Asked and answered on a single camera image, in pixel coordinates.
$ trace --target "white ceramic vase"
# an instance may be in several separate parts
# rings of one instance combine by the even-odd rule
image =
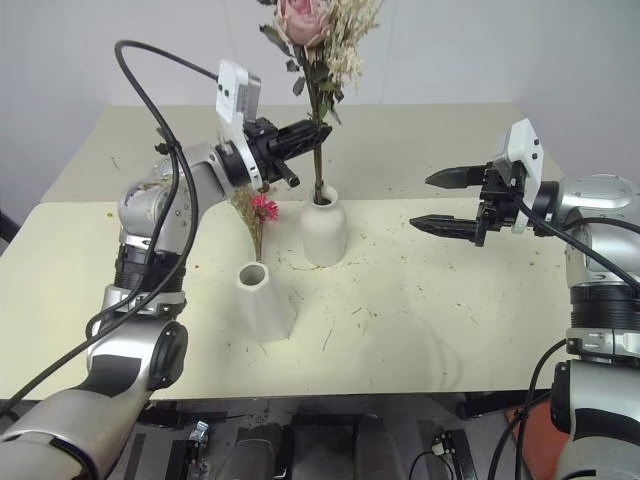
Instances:
[[[338,192],[330,185],[322,187],[327,205],[313,202],[313,191],[300,214],[300,230],[304,255],[320,267],[328,267],[340,261],[347,245],[347,215],[338,201]]]
[[[296,311],[265,264],[249,262],[238,271],[236,299],[245,325],[258,342],[289,337]]]

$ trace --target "pink rose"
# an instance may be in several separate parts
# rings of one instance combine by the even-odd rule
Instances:
[[[291,43],[315,47],[329,35],[332,13],[329,0],[278,0],[276,26]]]

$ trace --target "white table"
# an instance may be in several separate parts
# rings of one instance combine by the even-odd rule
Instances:
[[[499,132],[518,119],[508,105],[488,106],[491,115],[483,115],[480,107],[353,107],[343,117],[368,125],[369,133],[377,128],[377,134],[382,133],[379,120],[390,118],[402,141],[415,137],[418,119],[433,125],[431,133],[406,148],[402,143],[389,148],[399,159],[416,145],[429,149],[433,161],[426,170],[435,171],[488,160],[461,157],[485,143],[487,130]],[[213,131],[201,126],[206,118],[213,119],[210,109],[169,110],[175,130],[186,137],[184,144],[203,139],[198,134],[204,130]],[[299,113],[275,107],[265,112],[272,119],[280,115],[284,121],[278,124],[288,121],[287,115],[299,118]],[[45,195],[46,203],[34,209],[0,257],[0,325],[3,337],[11,339],[0,351],[0,362],[10,366],[0,377],[0,398],[83,340],[85,322],[99,309],[103,289],[113,279],[119,229],[114,202],[127,183],[148,172],[154,158],[149,152],[156,138],[147,115],[141,108],[108,109]],[[397,122],[407,117],[411,122],[400,128]],[[444,127],[434,120],[442,118]],[[492,119],[479,127],[482,140],[469,130],[464,143],[452,144],[448,124],[469,129],[480,118]],[[192,127],[200,130],[194,133]],[[215,132],[209,137],[215,141]],[[339,146],[348,150],[359,139],[360,130],[349,129]],[[376,142],[371,144],[382,148]],[[488,145],[490,153],[493,138]],[[560,175],[551,159],[546,166],[548,178]],[[307,166],[299,167],[308,184]],[[334,172],[334,166],[328,168]],[[344,168],[335,170],[346,174]],[[350,191],[367,198],[368,189],[384,191],[388,177],[400,171],[371,177],[371,185]],[[405,192],[387,191],[386,196],[418,196],[422,177],[419,172],[408,179],[405,172],[397,180],[404,182]],[[281,220],[265,233],[265,261],[289,288],[298,318],[288,340],[265,345],[240,328],[234,302],[236,272],[253,252],[249,235],[229,205],[215,207],[200,225],[184,283],[189,303],[179,320],[190,333],[185,371],[154,398],[526,388],[539,356],[564,336],[569,324],[564,246],[531,232],[515,236],[505,231],[489,233],[480,249],[426,235],[408,224],[427,213],[473,218],[476,193],[462,193],[473,197],[345,201],[347,253],[338,265],[322,269],[309,265],[301,253],[296,221],[302,203],[281,201]],[[280,198],[292,195],[284,188],[277,193]],[[541,387],[549,386],[556,358],[543,372]],[[29,398],[75,385],[85,372],[84,358],[77,358]]]

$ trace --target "white wall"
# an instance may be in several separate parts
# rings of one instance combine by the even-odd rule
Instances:
[[[211,69],[230,58],[262,77],[264,104],[304,101],[257,30],[271,9],[255,0],[0,1],[0,208],[17,221],[104,106],[138,103],[113,57],[120,38]],[[640,182],[638,2],[386,0],[380,22],[347,102],[515,102],[567,173]],[[158,103],[214,102],[206,80],[141,52],[128,57]]]

